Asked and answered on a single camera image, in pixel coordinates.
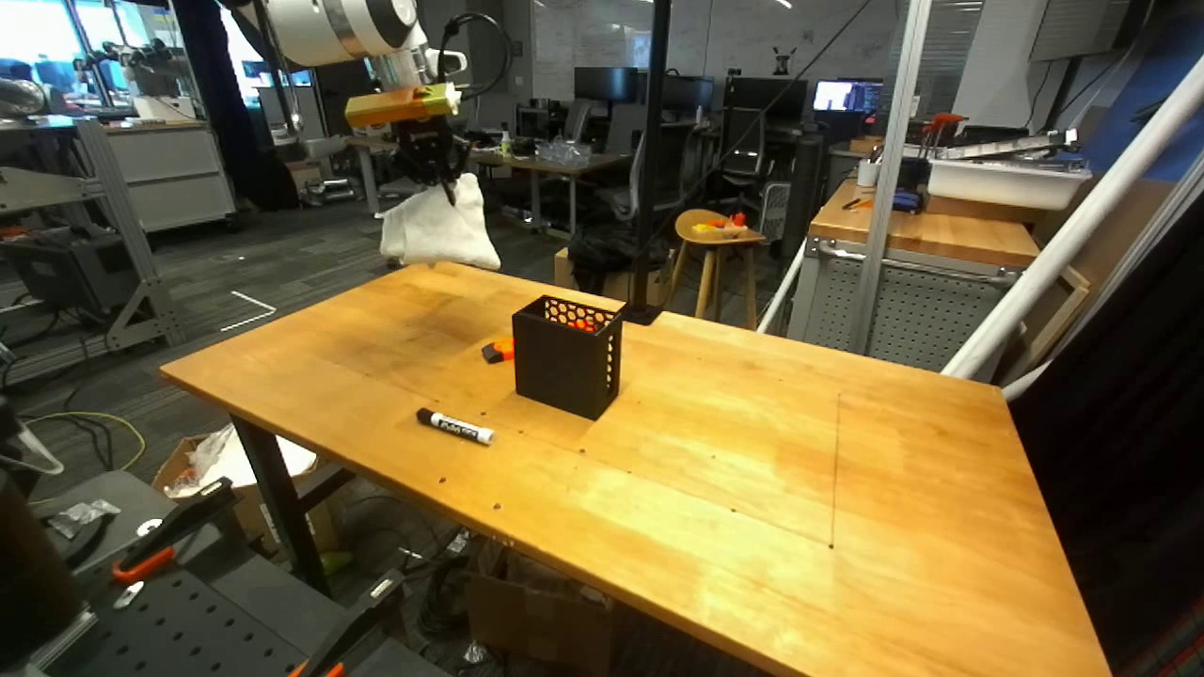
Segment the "workbench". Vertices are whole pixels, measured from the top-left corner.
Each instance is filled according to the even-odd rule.
[[[162,372],[233,414],[309,579],[271,433],[768,673],[1106,673],[997,387],[662,312],[625,323],[621,395],[591,421],[482,361],[542,293],[617,308],[403,267]]]
[[[944,369],[967,335],[1038,256],[1027,211],[929,199],[926,211],[892,211],[884,286],[877,301],[873,357]],[[873,222],[873,192],[843,181],[809,222],[790,339],[850,350],[862,252]]]
[[[858,196],[858,184],[843,181],[813,218],[809,237],[865,244],[869,222],[873,192]],[[914,214],[892,214],[892,252],[1023,271],[1038,244],[1023,222],[1001,218],[993,207],[941,199]]]

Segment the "white pole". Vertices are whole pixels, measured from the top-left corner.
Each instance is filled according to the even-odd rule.
[[[1159,105],[1144,132],[1125,147],[1095,192],[1069,214],[1042,256],[1016,278],[1001,305],[978,323],[978,331],[944,365],[944,376],[971,380],[1012,335],[1012,327],[1031,312],[1031,305],[1057,282],[1072,256],[1091,241],[1099,222],[1125,199],[1129,184],[1163,154],[1174,132],[1204,102],[1204,56],[1178,83],[1178,90]]]
[[[892,244],[892,203],[895,203],[895,188],[899,188],[907,120],[914,117],[914,87],[918,87],[918,68],[926,56],[929,15],[933,15],[933,0],[911,0],[903,45],[899,45],[899,68],[895,68],[892,120],[888,120],[888,139],[880,147],[880,173],[877,173],[877,188],[873,188],[873,218],[869,218],[869,237],[865,237],[858,305],[850,316],[850,346],[847,350],[858,350],[858,354],[869,354],[869,342],[873,342],[880,260],[888,256],[888,244]]]
[[[775,297],[768,301],[768,308],[764,308],[764,316],[760,316],[760,323],[756,323],[756,335],[764,335],[764,331],[779,320],[783,301],[786,301],[786,293],[790,293],[790,286],[794,286],[794,278],[798,278],[798,271],[801,271],[805,248],[809,248],[809,237],[801,237],[801,244],[798,244],[798,252],[794,252],[794,260],[790,260],[790,271],[783,275]]]

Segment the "white bag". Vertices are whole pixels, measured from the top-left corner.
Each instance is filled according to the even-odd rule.
[[[474,173],[459,173],[455,203],[448,192],[425,188],[384,211],[380,256],[399,263],[455,260],[497,271],[497,248],[485,233],[485,199]]]

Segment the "cable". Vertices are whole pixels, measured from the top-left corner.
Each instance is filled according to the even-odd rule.
[[[102,421],[102,425],[117,425],[124,429],[132,440],[135,440],[135,451],[113,466],[113,470],[132,470],[143,455],[147,455],[147,436],[139,433],[139,425],[132,425],[128,417],[117,417],[117,414],[105,414],[105,410],[60,410],[60,414],[41,414],[41,417],[30,417],[26,425],[45,425],[45,421]]]

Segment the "white marker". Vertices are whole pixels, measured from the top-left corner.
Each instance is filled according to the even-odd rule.
[[[493,444],[493,429],[482,429],[482,425],[470,425],[470,421],[459,421],[459,417],[448,417],[448,414],[436,414],[436,410],[418,410],[418,421],[421,425],[433,425],[433,429],[444,429],[452,436],[463,436],[463,440],[474,440],[474,444]]]

